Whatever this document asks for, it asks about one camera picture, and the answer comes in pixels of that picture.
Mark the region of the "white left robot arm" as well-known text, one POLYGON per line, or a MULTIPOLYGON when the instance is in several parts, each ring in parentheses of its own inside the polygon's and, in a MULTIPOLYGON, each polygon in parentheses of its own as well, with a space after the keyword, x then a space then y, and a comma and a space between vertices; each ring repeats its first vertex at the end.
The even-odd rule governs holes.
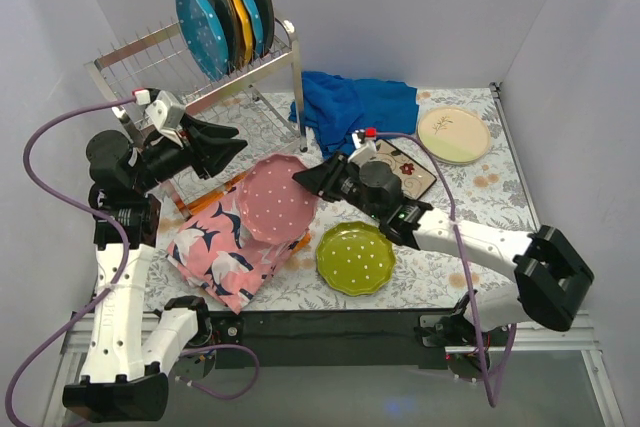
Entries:
POLYGON ((247 145, 237 129, 184 115, 176 138, 147 137, 141 148, 121 132, 96 134, 86 147, 94 184, 98 266, 89 350, 63 405, 92 423, 158 421, 168 402, 169 373, 186 348, 210 344, 213 324, 203 298, 168 301, 158 325, 142 336, 147 273, 156 248, 160 201, 151 191, 187 168, 220 173, 247 145))

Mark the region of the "green polka dot plate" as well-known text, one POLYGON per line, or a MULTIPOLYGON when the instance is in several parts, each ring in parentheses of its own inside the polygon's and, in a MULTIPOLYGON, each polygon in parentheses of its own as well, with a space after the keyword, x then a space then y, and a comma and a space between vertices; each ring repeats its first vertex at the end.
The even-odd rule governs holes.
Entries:
POLYGON ((362 221, 330 228, 316 248, 319 275, 332 289, 352 297, 378 292, 390 281, 395 265, 392 243, 362 221))

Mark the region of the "square floral plate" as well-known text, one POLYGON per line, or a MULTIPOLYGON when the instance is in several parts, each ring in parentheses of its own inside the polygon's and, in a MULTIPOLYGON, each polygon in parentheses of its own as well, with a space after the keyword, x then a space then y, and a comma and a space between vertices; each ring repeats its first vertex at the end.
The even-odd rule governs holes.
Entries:
POLYGON ((375 160, 389 165, 391 171, 401 180, 406 196, 420 200, 436 183, 437 179, 433 173, 388 140, 377 140, 376 149, 375 160))

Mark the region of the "pink polka dot plate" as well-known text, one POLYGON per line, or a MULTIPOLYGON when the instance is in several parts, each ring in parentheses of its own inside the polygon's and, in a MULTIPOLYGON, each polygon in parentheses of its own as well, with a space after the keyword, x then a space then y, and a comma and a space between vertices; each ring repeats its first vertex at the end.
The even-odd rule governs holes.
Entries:
POLYGON ((293 179, 305 169, 296 156, 274 154, 244 178, 237 206, 243 225, 256 240, 281 244, 304 235, 318 201, 293 179))

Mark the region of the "blue polka dot plate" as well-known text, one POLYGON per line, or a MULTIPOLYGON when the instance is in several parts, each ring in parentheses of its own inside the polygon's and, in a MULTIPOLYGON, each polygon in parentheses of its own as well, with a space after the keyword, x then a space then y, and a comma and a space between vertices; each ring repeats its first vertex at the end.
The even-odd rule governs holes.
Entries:
POLYGON ((229 71, 229 48, 208 0, 175 0, 182 37, 200 70, 213 82, 229 71))

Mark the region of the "cream round plate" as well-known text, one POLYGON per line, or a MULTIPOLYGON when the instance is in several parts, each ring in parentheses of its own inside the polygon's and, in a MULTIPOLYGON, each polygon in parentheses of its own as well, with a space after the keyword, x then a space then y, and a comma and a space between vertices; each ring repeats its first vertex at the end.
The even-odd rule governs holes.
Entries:
POLYGON ((452 165, 474 163, 491 147, 485 122, 477 114, 455 106, 427 111, 418 121, 416 133, 436 159, 452 165))

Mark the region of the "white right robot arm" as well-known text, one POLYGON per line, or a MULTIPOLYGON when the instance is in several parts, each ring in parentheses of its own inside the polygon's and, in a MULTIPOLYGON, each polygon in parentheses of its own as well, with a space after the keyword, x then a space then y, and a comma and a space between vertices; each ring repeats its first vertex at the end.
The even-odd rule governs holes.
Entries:
POLYGON ((369 215, 396 245, 455 256, 507 277, 505 289, 476 294, 478 310, 453 318, 453 334, 464 344, 479 342, 496 327, 528 320, 566 332, 594 281, 561 230, 543 225, 536 232, 509 231, 452 220, 432 205, 407 197, 400 179, 383 162, 357 166, 336 154, 293 178, 327 202, 345 201, 369 215))

